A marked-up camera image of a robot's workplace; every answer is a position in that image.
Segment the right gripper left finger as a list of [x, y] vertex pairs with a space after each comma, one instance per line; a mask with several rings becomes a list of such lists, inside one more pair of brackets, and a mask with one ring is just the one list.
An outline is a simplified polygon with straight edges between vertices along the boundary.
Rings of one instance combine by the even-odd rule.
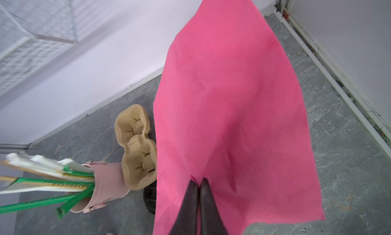
[[190, 180], [178, 216], [169, 235], [197, 234], [198, 195], [199, 188], [197, 184]]

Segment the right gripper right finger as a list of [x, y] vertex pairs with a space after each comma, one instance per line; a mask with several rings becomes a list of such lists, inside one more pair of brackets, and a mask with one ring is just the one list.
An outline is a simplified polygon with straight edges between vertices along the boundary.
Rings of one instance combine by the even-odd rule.
[[203, 178], [200, 187], [200, 218], [202, 235], [228, 235], [220, 217], [209, 181]]

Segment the single pink paper napkin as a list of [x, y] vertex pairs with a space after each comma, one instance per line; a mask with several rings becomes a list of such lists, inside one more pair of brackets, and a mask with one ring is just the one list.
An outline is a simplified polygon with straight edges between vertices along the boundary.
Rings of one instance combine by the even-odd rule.
[[252, 0], [202, 1], [169, 48], [153, 110], [154, 234], [203, 178], [230, 235], [325, 219], [302, 90]]

